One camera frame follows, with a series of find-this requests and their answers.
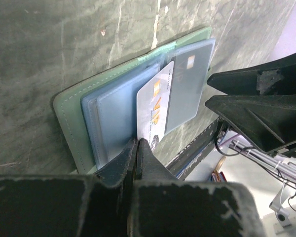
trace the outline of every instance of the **white surface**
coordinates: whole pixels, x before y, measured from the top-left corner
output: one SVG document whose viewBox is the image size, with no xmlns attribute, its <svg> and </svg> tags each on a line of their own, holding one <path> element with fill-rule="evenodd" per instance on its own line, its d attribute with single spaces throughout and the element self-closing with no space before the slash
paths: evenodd
<svg viewBox="0 0 296 237">
<path fill-rule="evenodd" d="M 276 219 L 269 205 L 279 190 L 281 190 L 282 182 L 277 181 L 260 166 L 242 155 L 227 157 L 221 171 L 224 173 L 227 181 L 241 183 L 249 189 L 255 199 L 260 218 L 271 213 L 271 216 L 274 216 Z M 291 205 L 296 204 L 296 198 L 291 200 L 290 203 Z M 291 211 L 287 201 L 284 202 L 283 206 Z"/>
<path fill-rule="evenodd" d="M 224 143 L 222 148 L 223 152 L 227 152 L 228 146 L 231 143 L 231 141 L 227 143 L 226 141 L 235 134 L 235 132 L 228 132 L 226 134 L 224 140 L 222 141 Z M 222 155 L 216 149 L 213 149 L 186 177 L 185 181 L 207 181 L 221 158 Z"/>
<path fill-rule="evenodd" d="M 268 61 L 296 53 L 296 4 Z"/>
<path fill-rule="evenodd" d="M 265 216 L 262 220 L 264 224 L 264 229 L 268 237 L 296 237 L 296 213 L 290 208 L 287 208 L 290 212 L 289 219 L 292 221 L 293 226 L 283 228 L 278 224 L 278 221 L 274 214 L 269 214 Z"/>
</svg>

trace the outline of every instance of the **stitching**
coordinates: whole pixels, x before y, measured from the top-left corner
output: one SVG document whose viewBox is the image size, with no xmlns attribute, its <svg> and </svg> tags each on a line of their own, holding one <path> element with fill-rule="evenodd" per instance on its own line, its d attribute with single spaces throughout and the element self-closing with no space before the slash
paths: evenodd
<svg viewBox="0 0 296 237">
<path fill-rule="evenodd" d="M 183 40 L 181 43 L 185 43 L 186 41 L 190 40 L 191 38 L 195 37 L 196 35 L 197 35 L 197 33 L 192 34 L 190 37 L 186 38 L 186 39 Z M 98 81 L 98 82 L 96 82 L 96 83 L 94 83 L 94 84 L 92 84 L 92 85 L 87 86 L 86 88 L 84 88 L 84 89 L 80 90 L 79 92 L 73 94 L 72 96 L 68 97 L 67 99 L 65 99 L 65 100 L 62 102 L 62 104 L 61 104 L 61 108 L 62 108 L 62 112 L 63 112 L 64 118 L 65 118 L 65 121 L 66 121 L 66 125 L 67 125 L 67 128 L 68 128 L 68 130 L 69 130 L 70 137 L 71 137 L 72 141 L 74 142 L 74 146 L 76 147 L 76 150 L 77 150 L 77 153 L 78 153 L 78 156 L 79 156 L 79 161 L 80 161 L 80 163 L 81 163 L 82 168 L 83 168 L 84 171 L 86 171 L 86 170 L 85 170 L 85 167 L 84 167 L 84 163 L 83 163 L 83 160 L 82 160 L 81 154 L 80 154 L 80 152 L 79 152 L 79 148 L 77 147 L 77 144 L 76 144 L 76 142 L 75 142 L 74 136 L 73 136 L 73 134 L 72 134 L 72 132 L 71 132 L 71 129 L 70 129 L 70 126 L 69 126 L 69 123 L 68 123 L 68 120 L 67 120 L 66 113 L 65 113 L 65 111 L 64 111 L 63 105 L 64 105 L 65 102 L 69 101 L 71 98 L 77 96 L 78 94 L 82 93 L 83 91 L 85 91 L 85 90 L 87 90 L 87 89 L 89 89 L 89 88 L 91 88 L 91 87 L 93 87 L 93 86 L 95 86 L 95 85 L 97 85 L 97 84 L 99 84 L 99 83 L 101 83 L 101 82 L 107 81 L 109 78 L 112 78 L 112 77 L 114 77 L 114 76 L 116 76 L 116 75 L 119 75 L 119 74 L 125 72 L 126 70 L 128 70 L 128 69 L 130 69 L 130 68 L 133 68 L 133 67 L 135 67 L 135 66 L 137 66 L 137 65 L 139 65 L 139 62 L 136 63 L 136 64 L 134 64 L 133 66 L 130 66 L 130 67 L 124 69 L 124 70 L 121 71 L 121 72 L 118 72 L 118 73 L 116 73 L 116 74 L 114 74 L 114 75 L 111 75 L 111 76 L 105 78 L 105 79 L 102 79 L 101 81 Z"/>
<path fill-rule="evenodd" d="M 67 120 L 67 117 L 66 117 L 66 114 L 65 114 L 64 108 L 63 108 L 63 104 L 64 104 L 64 102 L 61 104 L 61 110 L 62 110 L 62 112 L 63 112 L 63 115 L 64 115 L 64 118 L 65 118 L 65 121 L 66 121 L 66 124 L 67 124 L 67 128 L 68 128 L 68 130 L 69 130 L 69 133 L 70 133 L 71 139 L 72 139 L 73 142 L 74 142 L 74 146 L 77 148 L 77 144 L 75 143 L 75 139 L 74 139 L 73 133 L 71 132 L 71 129 L 70 129 L 70 126 L 69 126 L 69 123 L 68 123 L 68 120 Z M 81 165 L 82 165 L 82 168 L 83 168 L 84 171 L 86 171 L 78 148 L 77 148 L 77 153 L 78 153 L 78 156 L 79 156 L 79 159 L 80 159 L 80 163 L 81 163 Z"/>
<path fill-rule="evenodd" d="M 114 77 L 114 76 L 116 76 L 116 75 L 119 75 L 119 74 L 125 72 L 126 70 L 128 70 L 128 69 L 130 69 L 130 68 L 133 68 L 133 67 L 135 67 L 135 66 L 137 66 L 138 64 L 139 64 L 139 63 L 135 63 L 133 66 L 130 66 L 130 67 L 124 69 L 124 70 L 121 71 L 121 72 L 118 72 L 118 73 L 116 73 L 116 74 L 114 74 L 114 75 L 111 75 L 110 77 L 107 77 L 107 78 L 105 78 L 105 79 L 102 79 L 101 81 L 98 81 L 97 83 L 94 83 L 94 84 L 92 84 L 92 85 L 90 85 L 90 86 L 87 86 L 86 88 L 80 90 L 78 93 L 75 93 L 74 95 L 70 96 L 68 99 L 66 99 L 66 100 L 64 100 L 64 101 L 62 102 L 62 104 L 61 104 L 62 112 L 63 112 L 64 118 L 65 118 L 65 121 L 66 121 L 67 128 L 68 128 L 69 133 L 70 133 L 70 137 L 71 137 L 72 141 L 74 142 L 74 146 L 75 146 L 75 148 L 76 148 L 76 150 L 77 150 L 77 153 L 78 153 L 78 156 L 79 156 L 79 161 L 80 161 L 80 164 L 82 165 L 83 171 L 86 171 L 86 170 L 85 170 L 85 166 L 84 166 L 84 163 L 83 163 L 83 160 L 82 160 L 81 154 L 80 154 L 80 152 L 79 152 L 79 148 L 77 147 L 77 144 L 76 144 L 76 142 L 75 142 L 75 139 L 74 139 L 73 133 L 71 132 L 71 129 L 70 129 L 70 126 L 69 126 L 69 123 L 68 123 L 67 117 L 66 117 L 66 113 L 65 113 L 64 108 L 63 108 L 64 103 L 65 103 L 66 101 L 69 101 L 71 98 L 77 96 L 77 95 L 80 94 L 81 92 L 85 91 L 86 89 L 91 88 L 91 87 L 93 87 L 93 86 L 95 86 L 95 85 L 97 85 L 97 84 L 99 84 L 99 83 L 101 83 L 101 82 L 103 82 L 103 81 L 106 81 L 106 80 L 108 80 L 109 78 L 112 78 L 112 77 Z"/>
</svg>

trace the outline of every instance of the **marble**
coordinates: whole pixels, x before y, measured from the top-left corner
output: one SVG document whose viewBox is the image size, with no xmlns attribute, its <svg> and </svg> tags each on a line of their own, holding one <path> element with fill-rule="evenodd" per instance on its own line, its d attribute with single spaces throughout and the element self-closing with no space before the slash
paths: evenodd
<svg viewBox="0 0 296 237">
<path fill-rule="evenodd" d="M 267 60 L 294 0 L 0 0 L 0 174 L 75 170 L 55 95 L 156 45 L 212 26 L 212 72 Z M 216 115 L 198 115 L 159 144 L 166 164 Z"/>
</svg>

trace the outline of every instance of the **card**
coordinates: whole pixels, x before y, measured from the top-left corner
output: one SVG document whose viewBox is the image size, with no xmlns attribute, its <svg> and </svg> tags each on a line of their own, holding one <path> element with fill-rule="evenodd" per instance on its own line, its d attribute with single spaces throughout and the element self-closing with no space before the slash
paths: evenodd
<svg viewBox="0 0 296 237">
<path fill-rule="evenodd" d="M 164 137 L 174 62 L 170 62 L 137 93 L 137 138 L 152 150 Z"/>
<path fill-rule="evenodd" d="M 208 39 L 168 53 L 174 69 L 166 134 L 196 116 L 214 44 Z"/>
</svg>

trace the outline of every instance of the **green leather card holder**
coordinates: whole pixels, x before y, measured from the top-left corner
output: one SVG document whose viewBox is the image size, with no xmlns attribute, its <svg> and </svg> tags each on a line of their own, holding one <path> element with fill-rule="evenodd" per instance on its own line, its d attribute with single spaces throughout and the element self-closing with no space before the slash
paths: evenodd
<svg viewBox="0 0 296 237">
<path fill-rule="evenodd" d="M 141 63 L 146 62 L 153 57 L 168 53 L 173 49 L 187 44 L 208 39 L 210 34 L 211 27 L 206 27 L 190 33 L 171 43 L 162 45 L 143 56 L 132 59 L 105 72 L 83 80 L 56 96 L 54 99 L 54 110 L 73 155 L 78 173 L 86 174 L 91 169 L 96 169 L 94 167 L 95 161 L 90 139 L 81 110 L 81 97 L 85 93 L 105 83 L 109 83 L 111 80 L 114 80 L 118 76 L 134 69 Z"/>
</svg>

